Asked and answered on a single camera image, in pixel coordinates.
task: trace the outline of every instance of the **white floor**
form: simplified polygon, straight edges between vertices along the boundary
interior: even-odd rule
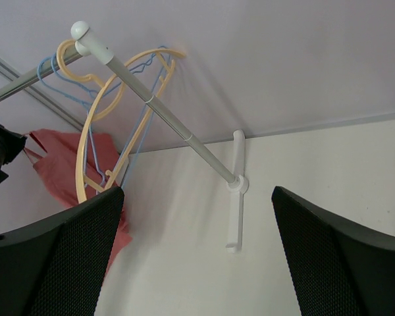
[[[243,250],[224,249],[228,193],[190,148],[141,154],[127,189],[134,241],[96,315],[299,315],[271,205],[276,185],[395,235],[395,120],[246,141]],[[230,165],[232,143],[208,146]]]

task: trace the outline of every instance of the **red garment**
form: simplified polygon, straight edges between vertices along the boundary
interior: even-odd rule
[[[67,208],[78,205],[74,171],[80,134],[42,129],[30,132],[29,135],[47,153],[45,157],[42,157],[32,150],[26,149],[25,151],[47,190]],[[114,147],[111,136],[108,134],[94,134],[93,139],[100,169],[104,173],[106,170],[112,170],[119,158],[119,154]],[[86,175],[96,183],[101,183],[101,175],[96,171],[90,141],[88,142]],[[90,199],[95,195],[96,191],[88,186],[86,188],[87,198]],[[131,240],[123,207],[107,271],[119,251]]]

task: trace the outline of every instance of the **black textured panel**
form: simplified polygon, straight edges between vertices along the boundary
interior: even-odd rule
[[[364,315],[332,229],[280,188],[273,203],[302,315]]]
[[[28,315],[93,315],[123,197],[121,190],[107,194],[61,227]]]

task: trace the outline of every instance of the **beige plastic hanger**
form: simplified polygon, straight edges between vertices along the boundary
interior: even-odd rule
[[[72,45],[74,45],[74,40],[68,39],[68,40],[62,42],[62,44],[60,44],[60,46],[57,50],[57,63],[59,64],[59,67],[62,70],[62,72],[68,78],[70,78],[72,80],[75,80],[78,82],[92,81],[92,82],[95,82],[101,88],[100,91],[98,92],[97,97],[95,98],[95,100],[92,103],[89,114],[86,117],[86,121],[85,121],[84,127],[82,129],[82,133],[80,135],[78,152],[76,154],[76,170],[75,170],[76,195],[78,196],[79,203],[82,203],[83,201],[87,200],[86,191],[85,191],[85,187],[84,187],[85,183],[88,184],[89,186],[91,186],[92,188],[94,188],[95,190],[97,190],[98,192],[107,190],[114,184],[115,179],[116,179],[117,175],[119,174],[124,162],[127,160],[128,155],[132,151],[132,148],[133,148],[134,144],[136,143],[137,139],[139,138],[140,133],[142,132],[146,123],[148,122],[148,120],[151,116],[152,110],[150,108],[148,108],[146,110],[145,116],[141,120],[139,127],[136,129],[136,131],[132,137],[132,140],[127,145],[126,150],[124,151],[122,157],[120,157],[120,159],[119,159],[117,165],[115,166],[115,168],[113,169],[113,171],[110,171],[110,170],[105,171],[105,174],[107,176],[109,176],[109,179],[108,179],[107,183],[105,184],[104,188],[102,188],[99,184],[94,182],[91,178],[88,178],[84,174],[84,155],[85,155],[85,148],[86,148],[86,138],[88,137],[88,130],[89,130],[90,124],[94,121],[102,119],[103,117],[106,117],[118,105],[119,101],[121,100],[123,91],[126,88],[126,85],[124,83],[122,83],[120,85],[120,88],[118,89],[116,97],[114,98],[114,100],[111,102],[111,104],[106,109],[102,110],[99,113],[95,113],[95,110],[96,110],[99,102],[101,101],[101,98],[103,97],[104,93],[107,91],[107,89],[109,88],[109,86],[111,85],[111,83],[117,76],[114,74],[106,81],[106,83],[103,83],[101,81],[101,79],[99,79],[94,74],[87,74],[85,76],[78,76],[78,75],[73,74],[71,71],[69,71],[69,69],[65,65],[65,62],[63,59],[65,51]],[[179,52],[179,51],[176,51],[174,49],[167,49],[167,48],[150,49],[149,51],[144,51],[144,52],[132,57],[131,59],[126,61],[124,65],[126,67],[128,67],[129,65],[131,65],[138,59],[140,59],[146,55],[152,54],[152,53],[156,54],[157,58],[163,64],[164,68],[167,70],[167,75],[165,76],[165,78],[163,78],[162,76],[159,78],[159,80],[161,81],[161,86],[155,95],[157,97],[160,97],[161,94],[164,92],[165,88],[167,87],[167,84],[168,84],[169,80],[171,79],[171,76],[174,72],[174,68],[176,66],[176,62],[174,59],[171,61],[170,65],[168,65],[165,62],[165,60],[161,54],[168,53],[168,54],[173,55],[178,58],[184,58],[186,55]]]

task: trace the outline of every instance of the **metal pole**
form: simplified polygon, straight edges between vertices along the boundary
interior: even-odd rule
[[[129,86],[149,107],[161,117],[189,146],[202,157],[215,171],[229,184],[238,180],[214,155],[203,145],[199,139],[189,131],[178,118],[156,96],[154,96],[117,58],[113,57],[107,66]]]
[[[65,63],[68,65],[80,57],[82,56],[77,52],[76,48],[71,47],[67,49],[65,53]],[[50,61],[47,61],[41,68],[41,76],[44,78],[52,73],[53,69],[51,68],[51,63]],[[77,130],[82,130],[82,122],[80,122],[71,113],[64,109],[52,97],[42,92],[40,89],[31,87],[32,84],[35,84],[38,81],[36,68],[32,69],[26,74],[20,75],[13,67],[8,65],[3,59],[0,58],[0,74],[11,81],[6,86],[0,88],[0,102],[14,95],[20,90],[25,89],[28,94],[59,115],[63,120],[67,121]]]

